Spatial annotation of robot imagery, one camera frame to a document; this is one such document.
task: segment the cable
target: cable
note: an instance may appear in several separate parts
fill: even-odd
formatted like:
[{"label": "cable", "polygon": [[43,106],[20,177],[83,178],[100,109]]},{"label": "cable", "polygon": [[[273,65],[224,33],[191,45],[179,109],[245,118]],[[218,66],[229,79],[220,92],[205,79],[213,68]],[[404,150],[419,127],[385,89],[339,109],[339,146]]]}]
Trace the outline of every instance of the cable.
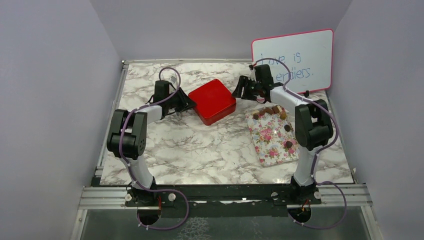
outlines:
[{"label": "cable", "polygon": [[131,166],[129,166],[129,164],[130,164],[130,161],[124,156],[124,153],[123,153],[123,151],[122,151],[122,144],[123,144],[123,138],[124,138],[124,133],[125,133],[125,130],[127,129],[127,126],[128,126],[128,122],[129,122],[129,120],[130,120],[130,116],[134,113],[134,112],[136,112],[136,111],[139,111],[139,110],[142,110],[142,109],[145,109],[145,108],[147,108],[147,107],[149,107],[149,106],[154,106],[154,105],[159,105],[159,104],[161,104],[161,103],[163,103],[163,102],[165,102],[165,101],[167,101],[168,99],[170,99],[170,98],[172,98],[176,93],[177,93],[177,90],[178,89],[180,89],[180,85],[181,85],[181,76],[180,76],[180,73],[175,69],[175,68],[173,68],[173,67],[170,67],[170,66],[166,66],[166,67],[164,67],[164,68],[162,68],[160,71],[159,71],[159,80],[162,80],[162,78],[161,78],[161,73],[162,73],[162,71],[163,70],[166,70],[166,69],[170,69],[170,70],[173,70],[176,74],[177,74],[177,76],[178,76],[178,84],[177,84],[177,86],[176,86],[176,89],[175,89],[175,91],[173,92],[173,93],[171,93],[168,97],[166,97],[166,98],[164,98],[164,99],[162,99],[162,100],[160,100],[160,101],[157,101],[157,102],[154,102],[154,103],[152,103],[152,104],[146,104],[146,105],[143,105],[143,106],[141,106],[141,107],[139,107],[139,108],[135,108],[135,109],[133,109],[132,111],[130,111],[129,113],[128,113],[128,115],[126,116],[126,119],[125,119],[125,122],[123,123],[123,126],[122,126],[122,130],[121,130],[121,133],[120,133],[120,138],[119,138],[119,155],[120,155],[120,157],[125,161],[125,163],[126,163],[126,168],[127,168],[127,170],[128,170],[128,173],[129,173],[129,176],[130,176],[130,178],[131,178],[131,182],[132,183],[135,183],[135,184],[137,184],[140,188],[142,188],[143,190],[145,190],[145,191],[147,191],[147,192],[151,192],[151,193],[159,193],[159,192],[172,192],[172,193],[177,193],[177,194],[179,194],[179,195],[181,195],[182,196],[182,198],[184,199],[184,201],[185,201],[185,205],[186,205],[186,207],[187,207],[187,211],[185,212],[185,216],[184,216],[184,218],[179,222],[179,223],[177,223],[176,225],[174,225],[174,226],[170,226],[170,227],[155,227],[155,226],[148,226],[148,225],[144,225],[141,221],[140,221],[140,218],[139,218],[139,215],[137,214],[137,220],[138,220],[138,226],[143,226],[143,227],[145,227],[146,229],[154,229],[154,230],[172,230],[172,229],[176,229],[176,228],[178,228],[179,226],[181,226],[182,224],[184,224],[185,222],[186,222],[186,220],[187,220],[187,218],[189,217],[189,211],[190,211],[190,206],[189,206],[189,200],[187,199],[187,197],[184,195],[184,193],[182,193],[182,192],[180,192],[180,191],[178,191],[178,190],[175,190],[175,189],[157,189],[157,190],[152,190],[152,189],[148,189],[147,187],[145,187],[145,186],[143,186],[137,179],[136,179],[136,177],[135,177],[135,175],[133,174],[133,171],[132,171],[132,169],[131,169]]},{"label": "cable", "polygon": [[333,116],[333,115],[332,115],[332,114],[331,114],[331,113],[330,113],[327,109],[325,109],[323,106],[319,105],[318,103],[314,102],[313,100],[311,100],[311,99],[309,99],[309,98],[302,97],[302,96],[300,96],[299,94],[297,94],[296,92],[293,92],[293,91],[291,91],[290,89],[288,89],[288,88],[287,88],[287,84],[290,82],[290,80],[292,80],[292,74],[291,74],[290,69],[287,67],[287,65],[286,65],[286,64],[284,64],[282,61],[280,61],[280,60],[278,60],[278,59],[275,59],[275,58],[272,58],[272,57],[265,57],[265,58],[262,58],[262,59],[257,60],[257,61],[253,64],[253,66],[255,66],[258,62],[263,61],[263,60],[273,60],[273,61],[276,61],[277,63],[280,63],[281,65],[283,65],[283,66],[285,67],[285,69],[287,70],[287,72],[288,72],[288,80],[287,80],[287,81],[286,81],[286,82],[282,85],[283,89],[284,89],[284,90],[285,90],[288,94],[292,95],[293,97],[295,97],[295,98],[297,98],[297,99],[299,99],[299,100],[305,101],[305,102],[307,102],[307,103],[309,103],[309,104],[313,104],[313,105],[315,105],[317,108],[321,109],[321,110],[322,110],[325,114],[327,114],[327,115],[330,117],[330,119],[332,120],[332,122],[334,123],[334,128],[335,128],[335,136],[334,136],[334,139],[333,139],[333,140],[332,140],[329,144],[327,144],[327,145],[325,145],[325,146],[321,147],[320,149],[318,149],[318,150],[315,152],[315,154],[313,155],[312,167],[311,167],[311,169],[310,169],[310,175],[311,175],[311,177],[312,177],[312,179],[313,179],[314,183],[315,183],[317,186],[322,186],[322,185],[334,185],[334,186],[337,188],[337,190],[339,190],[339,192],[341,193],[341,196],[343,197],[343,201],[344,201],[344,212],[343,212],[343,216],[341,217],[341,219],[340,219],[338,222],[334,223],[333,225],[330,225],[330,226],[324,226],[324,227],[321,227],[321,226],[311,226],[311,225],[308,225],[308,224],[304,224],[304,223],[298,222],[298,221],[296,221],[295,219],[293,219],[293,222],[294,222],[294,223],[299,224],[299,225],[301,225],[301,226],[303,226],[303,227],[310,228],[310,229],[320,229],[320,230],[324,230],[324,229],[331,229],[331,228],[334,228],[334,227],[336,227],[337,225],[339,225],[339,224],[340,224],[340,223],[341,223],[341,222],[345,219],[346,214],[347,214],[347,212],[348,212],[348,203],[347,203],[347,201],[346,201],[346,196],[345,196],[345,194],[343,193],[342,189],[341,189],[339,186],[337,186],[334,182],[331,182],[331,181],[323,181],[323,182],[321,182],[321,183],[318,183],[318,182],[317,182],[317,180],[315,179],[314,170],[315,170],[315,166],[316,166],[316,164],[317,164],[318,154],[319,154],[320,152],[322,152],[323,150],[325,150],[325,149],[327,149],[327,148],[331,147],[332,145],[334,145],[334,144],[336,143],[337,138],[339,137],[339,126],[337,125],[337,122],[336,122],[336,119],[334,118],[334,116]]}]

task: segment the marble tabletop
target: marble tabletop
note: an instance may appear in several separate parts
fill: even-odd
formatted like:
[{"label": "marble tabletop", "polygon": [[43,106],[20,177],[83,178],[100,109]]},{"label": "marble tabletop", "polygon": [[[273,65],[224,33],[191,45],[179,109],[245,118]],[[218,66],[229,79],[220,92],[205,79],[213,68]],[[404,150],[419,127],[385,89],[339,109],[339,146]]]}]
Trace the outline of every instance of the marble tabletop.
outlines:
[{"label": "marble tabletop", "polygon": [[[186,94],[201,85],[219,79],[231,92],[240,75],[249,75],[248,63],[132,63],[123,86],[120,109],[132,110],[144,105],[154,92],[155,81],[163,67],[176,68]],[[163,72],[168,79],[173,72]],[[311,94],[312,99],[328,101],[324,91]],[[236,110],[218,122],[206,126],[194,110],[170,115],[147,126],[144,158],[158,184],[272,184],[289,183],[297,161],[262,167],[255,152],[245,112],[263,108],[264,104],[237,99]],[[294,117],[288,114],[294,127]],[[124,185],[130,176],[117,158],[104,156],[101,185]],[[342,143],[320,154],[316,179],[336,183],[353,183]]]}]

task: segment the wall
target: wall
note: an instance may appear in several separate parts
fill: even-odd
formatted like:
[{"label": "wall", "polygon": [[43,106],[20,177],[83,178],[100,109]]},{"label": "wall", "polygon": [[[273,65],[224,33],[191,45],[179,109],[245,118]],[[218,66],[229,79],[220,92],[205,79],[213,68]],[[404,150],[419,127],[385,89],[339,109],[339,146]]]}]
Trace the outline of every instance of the wall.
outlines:
[{"label": "wall", "polygon": [[335,31],[329,96],[388,240],[423,232],[423,9],[422,0],[353,0]]},{"label": "wall", "polygon": [[251,58],[252,40],[336,29],[351,0],[90,0],[125,60]]},{"label": "wall", "polygon": [[0,1],[0,238],[68,239],[121,72],[88,0]]}]

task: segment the brown object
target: brown object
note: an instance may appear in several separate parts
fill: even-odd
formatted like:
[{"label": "brown object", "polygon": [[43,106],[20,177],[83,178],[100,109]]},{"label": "brown object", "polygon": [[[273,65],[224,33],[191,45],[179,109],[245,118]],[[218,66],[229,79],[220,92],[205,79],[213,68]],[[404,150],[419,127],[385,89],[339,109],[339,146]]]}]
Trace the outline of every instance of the brown object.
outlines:
[{"label": "brown object", "polygon": [[286,125],[284,125],[284,130],[285,130],[286,132],[288,132],[288,131],[292,130],[292,127],[291,127],[291,126],[289,126],[288,124],[286,124]]},{"label": "brown object", "polygon": [[275,114],[275,112],[274,112],[271,108],[269,108],[269,107],[265,108],[265,111],[266,111],[268,114],[270,114],[270,115]]},{"label": "brown object", "polygon": [[278,113],[280,113],[281,111],[278,109],[278,106],[273,106],[272,107],[272,110],[274,111],[274,113],[276,113],[276,114],[278,114]]},{"label": "brown object", "polygon": [[281,112],[279,118],[285,120],[287,118],[287,113],[285,111]]},{"label": "brown object", "polygon": [[291,141],[286,141],[286,142],[285,142],[285,147],[286,147],[286,148],[288,148],[288,149],[289,149],[289,148],[291,148],[292,146],[293,146],[293,142],[291,142]]}]

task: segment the red shoe box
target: red shoe box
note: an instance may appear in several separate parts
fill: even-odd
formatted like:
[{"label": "red shoe box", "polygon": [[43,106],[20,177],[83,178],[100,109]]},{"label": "red shoe box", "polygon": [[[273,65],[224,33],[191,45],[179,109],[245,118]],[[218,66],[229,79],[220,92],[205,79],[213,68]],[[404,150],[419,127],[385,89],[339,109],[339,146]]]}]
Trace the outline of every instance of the red shoe box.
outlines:
[{"label": "red shoe box", "polygon": [[218,79],[214,79],[188,94],[197,106],[201,121],[209,126],[236,110],[236,99]]}]

